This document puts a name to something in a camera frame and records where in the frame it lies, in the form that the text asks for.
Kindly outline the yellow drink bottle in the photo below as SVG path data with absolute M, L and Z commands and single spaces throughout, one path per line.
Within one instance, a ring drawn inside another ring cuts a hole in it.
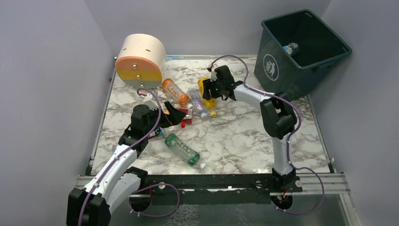
M 200 95 L 201 97 L 204 94 L 204 85 L 203 85 L 203 81 L 206 80 L 206 78 L 201 78 L 198 80 L 198 87 L 199 87 L 199 91 L 200 91 Z M 214 98 L 211 98 L 210 100 L 207 100 L 205 98 L 202 98 L 205 107 L 208 109 L 209 111 L 209 115 L 211 117 L 216 117 L 217 116 L 217 112 L 216 112 L 216 101 Z

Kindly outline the clear purple label bottle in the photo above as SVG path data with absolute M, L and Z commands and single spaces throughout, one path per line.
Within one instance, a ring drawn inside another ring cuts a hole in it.
M 194 107 L 195 111 L 197 112 L 198 116 L 201 119 L 206 119 L 208 117 L 208 111 L 207 111 L 198 91 L 195 88 L 189 88 L 187 91 L 187 94 L 190 97 L 190 100 L 192 101 L 193 107 Z

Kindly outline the orange drink bottle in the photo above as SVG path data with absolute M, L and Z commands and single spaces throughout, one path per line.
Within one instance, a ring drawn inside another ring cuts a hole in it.
M 162 88 L 169 94 L 181 107 L 190 109 L 192 103 L 189 96 L 180 89 L 171 79 L 165 79 L 162 82 Z

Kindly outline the green tinted tea bottle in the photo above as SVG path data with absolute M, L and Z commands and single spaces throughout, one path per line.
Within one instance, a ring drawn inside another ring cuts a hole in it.
M 189 147 L 176 134 L 169 134 L 165 138 L 164 143 L 175 155 L 182 158 L 188 165 L 201 170 L 207 166 L 202 160 L 200 153 Z

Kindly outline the white blue label bottle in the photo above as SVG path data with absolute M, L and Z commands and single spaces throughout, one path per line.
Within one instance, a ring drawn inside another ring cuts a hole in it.
M 288 45 L 283 46 L 283 49 L 289 56 L 293 56 L 299 52 L 300 47 L 297 43 L 291 42 Z

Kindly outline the red gold drink can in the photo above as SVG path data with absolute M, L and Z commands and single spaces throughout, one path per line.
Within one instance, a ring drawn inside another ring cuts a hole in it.
M 192 119 L 193 119 L 192 109 L 178 108 L 178 110 L 185 113 L 185 117 L 182 119 L 182 123 L 192 124 Z

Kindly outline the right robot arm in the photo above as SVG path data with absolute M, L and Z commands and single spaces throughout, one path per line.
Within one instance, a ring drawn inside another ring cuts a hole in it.
M 249 87 L 243 81 L 235 81 L 229 67 L 223 65 L 207 68 L 211 77 L 202 82 L 203 98 L 222 98 L 241 101 L 261 111 L 263 127 L 272 137 L 274 165 L 273 183 L 278 188 L 287 188 L 296 181 L 296 170 L 291 162 L 290 135 L 295 130 L 297 117 L 285 94 L 273 94 Z

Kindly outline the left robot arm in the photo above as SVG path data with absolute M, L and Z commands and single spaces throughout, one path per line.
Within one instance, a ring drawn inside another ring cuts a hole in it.
M 168 113 L 155 103 L 133 108 L 130 124 L 100 172 L 83 188 L 74 188 L 68 196 L 66 224 L 68 226 L 107 226 L 115 209 L 144 185 L 147 172 L 128 167 L 149 143 L 149 136 L 157 129 L 179 125 L 186 114 L 164 103 Z

